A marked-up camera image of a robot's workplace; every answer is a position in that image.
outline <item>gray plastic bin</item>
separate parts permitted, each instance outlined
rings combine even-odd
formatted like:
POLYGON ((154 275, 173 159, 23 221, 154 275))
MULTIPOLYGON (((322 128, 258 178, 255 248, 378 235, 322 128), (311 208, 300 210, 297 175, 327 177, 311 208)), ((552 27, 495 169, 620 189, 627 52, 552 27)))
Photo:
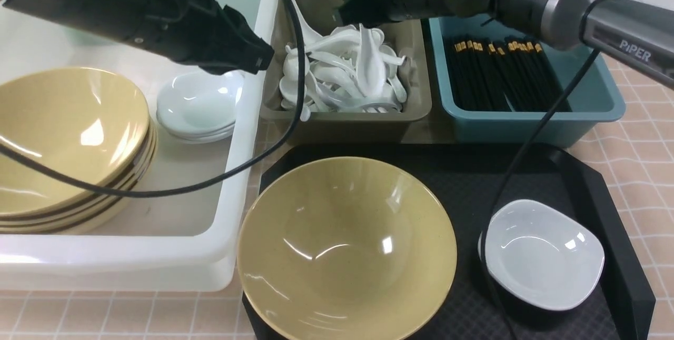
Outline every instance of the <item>gray plastic bin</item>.
MULTIPOLYGON (((342 0, 296 0, 306 21, 322 35, 329 35, 335 28, 332 10, 342 0)), ((301 122, 289 143, 354 143, 398 142, 407 128, 431 112, 431 87, 424 48, 423 33, 419 21, 407 21, 381 26, 385 42, 396 52, 407 55, 411 62, 398 68, 398 76, 407 88, 408 100, 401 113, 312 113, 308 122, 301 122)), ((281 109, 279 80, 286 57, 285 46, 295 43, 290 21, 282 2, 276 14, 272 34, 272 47, 276 51, 267 70, 260 117, 272 121, 284 132, 293 117, 292 112, 281 109)))
MULTIPOLYGON (((452 97, 444 37, 471 35, 503 40, 506 36, 523 36, 496 22, 481 26, 487 19, 486 15, 479 15, 429 20, 442 106, 454 118, 455 137, 459 143, 523 143, 544 113, 469 112, 457 107, 452 97)), ((590 54, 590 49, 582 46, 570 52, 559 52, 547 45, 543 47, 563 87, 590 54)), ((569 104, 572 112, 556 113, 537 141, 568 148, 597 123, 614 122, 625 114, 625 101, 602 57, 571 93, 569 104)))

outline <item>tabletop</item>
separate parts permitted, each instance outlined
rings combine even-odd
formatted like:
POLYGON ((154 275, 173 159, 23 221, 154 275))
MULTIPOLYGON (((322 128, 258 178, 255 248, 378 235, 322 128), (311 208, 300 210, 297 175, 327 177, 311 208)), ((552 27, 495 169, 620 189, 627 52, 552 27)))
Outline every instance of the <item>tabletop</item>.
MULTIPOLYGON (((604 176, 657 298, 650 340, 674 340, 674 91, 606 58, 627 103, 623 119, 597 125, 569 152, 604 176)), ((405 143, 445 143, 435 111, 405 143)), ((255 153, 279 137, 260 122, 255 153)), ((253 168, 246 208, 260 176, 288 150, 253 168)), ((0 340, 255 340, 241 283, 215 293, 0 292, 0 340)))

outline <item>white dish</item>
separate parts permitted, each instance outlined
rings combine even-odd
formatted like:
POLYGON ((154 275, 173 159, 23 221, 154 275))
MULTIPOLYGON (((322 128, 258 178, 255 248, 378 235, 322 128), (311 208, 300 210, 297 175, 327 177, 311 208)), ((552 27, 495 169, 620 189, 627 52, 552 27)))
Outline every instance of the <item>white dish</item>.
POLYGON ((172 79, 157 97, 157 120, 173 134, 200 136, 231 126, 245 78, 197 71, 172 79))
POLYGON ((180 143, 183 144, 208 144, 208 143, 215 143, 216 141, 221 141, 224 140, 234 133, 234 127, 230 127, 226 131, 223 131, 219 134, 214 134, 211 136, 203 136, 203 137, 182 137, 182 136, 176 136, 172 135, 173 138, 175 138, 176 141, 179 141, 180 143))
POLYGON ((597 287, 604 268, 604 248, 594 234, 528 199, 506 204, 491 218, 485 245, 489 274, 496 282, 549 311, 580 305, 597 287))

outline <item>white ceramic spoon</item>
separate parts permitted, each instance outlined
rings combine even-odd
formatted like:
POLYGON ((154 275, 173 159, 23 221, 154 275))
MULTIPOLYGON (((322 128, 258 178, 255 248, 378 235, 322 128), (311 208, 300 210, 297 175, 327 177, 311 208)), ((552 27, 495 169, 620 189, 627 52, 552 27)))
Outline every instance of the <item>white ceramic spoon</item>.
MULTIPOLYGON (((319 81, 336 84, 340 87, 341 90, 344 90, 352 98, 364 98, 363 93, 361 93, 358 87, 356 87, 356 84, 353 83, 353 80, 349 77, 349 74, 339 67, 328 66, 327 64, 322 64, 319 62, 311 67, 311 72, 319 81)), ((378 110, 374 108, 369 108, 367 111, 378 112, 378 110)))
MULTIPOLYGON (((347 58, 350 61, 352 61, 353 67, 356 67, 355 60, 358 58, 359 45, 360 45, 360 43, 352 44, 349 47, 349 49, 347 49, 343 53, 344 58, 347 58)), ((381 44, 379 47, 381 48, 381 47, 384 47, 384 46, 387 47, 388 45, 381 44)), ((394 56, 394 55, 386 54, 386 53, 381 52, 381 51, 380 51, 380 54, 381 54, 381 60, 384 61, 385 64, 394 64, 394 65, 397 65, 397 66, 400 66, 400 65, 404 64, 404 59, 401 61, 402 57, 397 57, 397 56, 394 56)))
MULTIPOLYGON (((305 76, 309 73, 309 59, 304 56, 305 76)), ((299 57, 297 55, 287 55, 283 62, 283 75, 293 78, 293 81, 299 79, 299 57)))
MULTIPOLYGON (((334 35, 325 36, 315 43, 306 44, 304 52, 309 53, 313 51, 330 51, 332 54, 339 53, 340 49, 344 49, 342 53, 351 49, 352 45, 361 43, 361 35, 356 30, 347 28, 343 31, 335 33, 334 35)), ((286 52, 289 55, 297 55, 297 48, 291 48, 286 45, 286 52)))
POLYGON ((402 110, 402 106, 395 101, 394 97, 347 98, 335 93, 322 83, 317 83, 316 88, 320 98, 340 112, 360 112, 364 109, 376 107, 402 110))
POLYGON ((392 47, 389 47, 388 45, 385 44, 380 45, 380 52, 381 52, 381 59, 383 59, 383 61, 386 64, 401 66, 402 64, 405 63, 405 60, 407 60, 407 56, 398 57, 398 55, 395 54, 395 50, 393 50, 392 47))
POLYGON ((381 97, 386 81, 386 67, 372 32, 361 24, 361 47, 356 60, 356 81, 366 97, 381 97))
MULTIPOLYGON (((380 52, 383 54, 388 54, 397 57, 395 51, 388 45, 381 45, 380 52)), ((399 58, 404 63, 406 57, 399 57, 399 58)), ((398 79, 398 67, 395 64, 388 64, 386 68, 388 69, 387 80, 388 83, 390 83, 391 86, 393 87, 395 98, 400 103, 407 102, 407 90, 405 90, 405 86, 402 86, 402 82, 400 81, 400 79, 398 79)))
POLYGON ((349 30, 349 29, 353 30, 353 31, 358 31, 358 28, 356 28, 356 26, 354 26, 353 24, 349 24, 348 26, 341 26, 341 27, 335 28, 334 30, 332 30, 330 35, 332 36, 332 35, 335 35, 337 33, 340 33, 342 31, 346 31, 346 30, 349 30))
POLYGON ((306 20, 305 20, 304 16, 302 15, 302 12, 299 10, 299 6, 297 6, 297 1, 295 1, 295 0, 292 0, 292 1, 293 1, 293 6, 295 8, 295 11, 297 11, 297 17, 299 18, 299 23, 302 27, 302 36, 304 37, 305 45, 313 44, 313 43, 317 42, 318 40, 320 40, 321 38, 323 38, 323 36, 320 33, 314 31, 313 28, 311 28, 309 26, 309 24, 306 23, 306 20))
POLYGON ((343 59, 334 54, 329 54, 328 52, 321 52, 321 51, 311 52, 309 57, 311 59, 315 59, 316 61, 325 62, 328 65, 339 67, 340 69, 345 71, 347 75, 356 78, 356 69, 354 69, 353 66, 351 66, 351 62, 346 61, 346 59, 343 59))
POLYGON ((313 99, 313 103, 315 103, 316 108, 318 109, 319 112, 329 112, 330 108, 325 104, 325 100, 323 100, 322 95, 318 93, 318 81, 316 81, 316 77, 313 75, 313 73, 309 72, 306 75, 306 93, 313 99))
MULTIPOLYGON (((281 93, 281 97, 283 97, 284 100, 293 102, 293 105, 297 105, 297 81, 293 81, 292 77, 284 76, 281 78, 281 81, 279 81, 279 91, 281 93)), ((305 101, 305 103, 302 105, 302 114, 300 115, 300 120, 302 122, 306 122, 309 120, 310 116, 311 111, 309 110, 309 106, 305 101)))

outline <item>bowl rim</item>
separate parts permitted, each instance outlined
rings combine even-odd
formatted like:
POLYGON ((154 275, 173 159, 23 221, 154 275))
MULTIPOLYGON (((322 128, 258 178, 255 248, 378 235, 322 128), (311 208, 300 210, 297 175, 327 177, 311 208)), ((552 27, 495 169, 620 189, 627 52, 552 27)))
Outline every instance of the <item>bowl rim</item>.
MULTIPOLYGON (((449 283, 448 283, 448 286, 446 288, 446 291, 443 290, 442 299, 439 299, 438 303, 433 305, 431 313, 426 318, 424 318, 423 321, 420 321, 419 324, 417 326, 415 326, 415 328, 410 328, 409 330, 406 331, 406 333, 399 335, 398 338, 387 339, 387 340, 404 340, 405 338, 408 338, 411 335, 413 335, 414 333, 416 333, 417 331, 419 331, 442 308, 445 300, 447 299, 447 295, 449 294, 450 290, 452 289, 452 285, 453 285, 453 282, 455 280, 455 276, 457 275, 458 245, 457 245, 457 234, 455 233, 455 230, 453 228, 452 220, 451 220, 450 216, 447 214, 447 212, 445 210, 445 207, 440 202, 440 199, 438 199, 438 197, 436 197, 436 195, 433 193, 433 191, 431 191, 431 189, 429 189, 426 186, 426 184, 421 182, 418 178, 414 177, 414 175, 410 174, 409 172, 407 172, 407 171, 405 171, 405 170, 403 170, 403 169, 401 169, 401 168, 399 168, 395 165, 392 165, 392 164, 386 163, 386 162, 382 162, 380 160, 376 160, 376 159, 373 159, 373 158, 367 158, 367 157, 338 156, 338 157, 327 157, 327 158, 321 158, 321 159, 318 159, 318 160, 314 160, 312 162, 305 163, 303 165, 299 165, 298 167, 295 167, 295 168, 289 170, 288 172, 282 174, 280 177, 275 179, 271 184, 269 184, 269 186, 267 186, 267 188, 265 188, 257 196, 255 201, 253 201, 250 208, 248 209, 248 212, 246 213, 246 216, 243 218, 243 222, 241 223, 241 227, 239 229, 239 237, 236 240, 236 260, 237 260, 237 263, 238 263, 238 260, 241 259, 241 239, 243 239, 243 232, 244 232, 244 229, 246 228, 246 225, 249 221, 248 219, 250 218, 250 215, 248 215, 248 214, 252 211, 252 209, 255 207, 255 205, 260 201, 260 198, 262 198, 262 196, 265 194, 265 192, 269 191, 269 189, 271 189, 273 186, 275 186, 277 183, 279 183, 279 181, 281 181, 285 175, 289 175, 290 173, 293 173, 293 172, 296 172, 298 170, 304 169, 304 168, 306 168, 310 165, 315 165, 317 163, 332 162, 334 160, 354 160, 354 161, 360 160, 360 161, 366 161, 366 162, 369 162, 369 163, 382 164, 382 165, 385 165, 386 167, 392 167, 394 169, 397 169, 398 172, 400 172, 400 174, 406 175, 407 177, 409 177, 413 181, 417 182, 420 186, 423 186, 424 189, 426 189, 426 192, 428 192, 429 196, 431 196, 431 198, 443 209, 443 211, 445 211, 445 216, 446 216, 446 218, 448 220, 448 223, 450 225, 450 228, 451 228, 450 235, 453 239, 453 247, 452 247, 452 249, 448 249, 448 252, 452 252, 452 254, 453 254, 453 260, 454 260, 453 272, 452 272, 451 277, 448 278, 449 283)), ((303 338, 298 338, 298 337, 295 337, 294 335, 291 335, 290 333, 284 331, 282 328, 277 326, 276 323, 274 323, 273 321, 268 320, 267 316, 265 316, 265 314, 262 312, 262 310, 257 306, 257 304, 255 304, 255 301, 253 299, 251 299, 248 292, 246 292, 246 289, 245 289, 246 278, 245 278, 245 275, 244 275, 243 271, 241 270, 240 266, 238 266, 236 268, 236 272, 239 275, 239 280, 241 282, 241 288, 243 290, 243 294, 245 294, 245 296, 246 296, 246 299, 248 299, 248 303, 250 303, 250 306, 253 308, 255 313, 260 317, 260 319, 262 319, 262 321, 265 324, 270 326, 274 331, 279 333, 279 335, 281 335, 282 337, 288 338, 288 340, 305 340, 303 338)))
MULTIPOLYGON (((585 229, 585 231, 587 233, 584 234, 584 235, 586 237, 589 237, 590 239, 593 239, 592 241, 599 245, 599 247, 597 249, 601 254, 601 261, 600 261, 600 265, 599 265, 599 268, 598 268, 597 275, 594 276, 593 279, 592 279, 592 287, 587 292, 585 292, 580 299, 578 299, 576 302, 573 302, 573 304, 568 304, 566 306, 563 306, 563 305, 554 306, 554 305, 550 304, 550 302, 547 302, 547 303, 536 302, 536 301, 530 299, 529 296, 522 295, 520 291, 518 291, 517 289, 513 289, 513 287, 511 285, 508 285, 508 283, 501 281, 499 276, 495 275, 494 271, 489 267, 489 263, 487 263, 487 269, 489 270, 489 275, 491 275, 491 277, 493 277, 494 280, 496 280, 496 282, 498 282, 498 284, 501 287, 503 287, 503 289, 505 289, 510 294, 517 297, 517 299, 520 299, 523 302, 525 302, 527 304, 530 304, 532 306, 535 306, 537 308, 546 309, 547 311, 562 312, 562 311, 569 311, 570 309, 574 309, 574 308, 580 306, 580 304, 585 302, 587 300, 587 298, 590 296, 590 294, 592 294, 592 292, 594 292, 594 290, 597 288, 597 285, 599 284, 599 279, 601 278, 602 271, 604 270, 604 263, 606 261, 606 253, 604 251, 604 246, 599 241, 597 236, 595 234, 593 234, 593 232, 591 232, 589 229, 585 228, 585 226, 583 226, 582 224, 576 222, 576 220, 573 220, 572 218, 564 215, 563 213, 561 213, 558 210, 552 208, 551 206, 548 206, 547 204, 544 204, 544 203, 541 203, 539 201, 535 201, 535 200, 532 200, 532 199, 516 199, 515 201, 511 201, 510 203, 507 203, 501 209, 499 209, 493 215, 493 217, 491 217, 491 220, 489 222, 489 226, 491 226, 491 223, 493 223, 493 221, 496 217, 498 217, 499 215, 505 215, 505 212, 509 208, 511 208, 513 205, 522 204, 522 203, 535 203, 538 206, 542 206, 542 207, 546 208, 546 210, 550 213, 549 215, 561 217, 561 220, 565 220, 565 221, 568 221, 570 223, 575 223, 575 225, 578 226, 579 228, 585 229)), ((478 254, 480 254, 480 241, 481 241, 481 239, 482 239, 482 234, 480 234, 480 236, 478 237, 478 247, 477 247, 478 254)), ((489 239, 489 231, 487 231, 487 240, 488 239, 489 239)))
MULTIPOLYGON (((105 175, 104 177, 101 177, 100 180, 97 182, 93 182, 94 184, 98 185, 106 185, 110 181, 113 181, 115 177, 118 176, 118 174, 122 173, 125 168, 130 164, 138 151, 141 149, 141 146, 144 144, 144 139, 147 136, 147 131, 150 129, 150 123, 152 122, 152 118, 150 115, 150 107, 147 104, 147 98, 145 98, 145 94, 139 88, 139 86, 134 82, 131 81, 131 79, 127 78, 126 76, 123 76, 122 74, 115 73, 115 72, 109 72, 106 71, 105 69, 100 69, 98 67, 89 67, 89 66, 64 66, 64 67, 53 67, 50 69, 43 69, 42 71, 37 71, 37 72, 32 72, 29 74, 24 74, 22 76, 19 76, 14 79, 10 79, 9 81, 5 81, 4 83, 0 83, 0 88, 3 88, 4 86, 7 86, 9 84, 14 84, 17 83, 18 81, 21 81, 22 79, 26 78, 32 78, 35 76, 40 76, 42 74, 52 74, 56 72, 64 72, 64 71, 91 71, 91 72, 98 72, 101 74, 108 74, 109 76, 113 76, 116 79, 122 79, 123 81, 126 81, 127 83, 130 84, 130 86, 133 86, 135 88, 135 91, 140 94, 143 103, 143 108, 144 108, 144 113, 145 113, 145 119, 144 121, 146 122, 142 132, 139 133, 139 136, 137 137, 135 144, 133 145, 133 148, 131 151, 128 153, 128 156, 123 160, 123 162, 120 162, 115 169, 111 170, 110 173, 105 175)), ((32 208, 31 210, 21 210, 17 212, 12 212, 12 213, 0 213, 0 217, 25 217, 25 216, 33 216, 33 215, 39 215, 40 213, 45 213, 47 211, 52 211, 61 207, 69 206, 71 204, 76 203, 77 201, 81 201, 84 196, 88 194, 93 194, 92 192, 87 191, 86 189, 75 189, 73 193, 68 196, 65 199, 62 199, 60 201, 54 202, 49 205, 42 206, 40 208, 32 208)))

